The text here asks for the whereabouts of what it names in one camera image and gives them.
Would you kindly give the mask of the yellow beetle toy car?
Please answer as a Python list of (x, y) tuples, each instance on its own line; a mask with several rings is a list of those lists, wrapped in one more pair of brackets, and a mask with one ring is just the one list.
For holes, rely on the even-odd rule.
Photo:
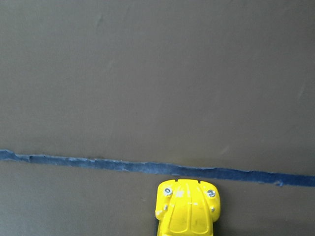
[(158, 236), (212, 236), (220, 214), (219, 191), (209, 182), (172, 179), (157, 188)]

